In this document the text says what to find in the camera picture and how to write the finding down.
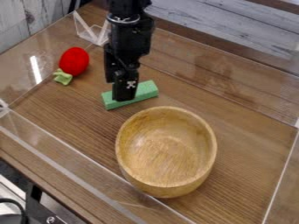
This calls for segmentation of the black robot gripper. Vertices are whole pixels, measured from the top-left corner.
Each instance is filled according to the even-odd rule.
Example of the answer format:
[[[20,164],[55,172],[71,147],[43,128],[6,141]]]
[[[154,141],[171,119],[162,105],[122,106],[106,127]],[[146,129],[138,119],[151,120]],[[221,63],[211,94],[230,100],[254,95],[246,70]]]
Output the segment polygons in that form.
[[[137,97],[139,60],[150,53],[155,20],[149,14],[131,17],[107,15],[111,24],[109,43],[105,45],[107,83],[113,84],[113,99],[131,101]]]

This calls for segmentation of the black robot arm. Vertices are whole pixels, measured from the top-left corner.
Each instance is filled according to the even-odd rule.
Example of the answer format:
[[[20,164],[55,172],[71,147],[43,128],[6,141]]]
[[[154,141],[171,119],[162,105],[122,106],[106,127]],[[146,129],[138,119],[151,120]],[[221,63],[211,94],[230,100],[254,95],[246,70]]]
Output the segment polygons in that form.
[[[111,25],[105,44],[107,83],[113,99],[131,101],[137,97],[141,58],[150,54],[155,20],[146,13],[151,0],[107,0],[107,21]]]

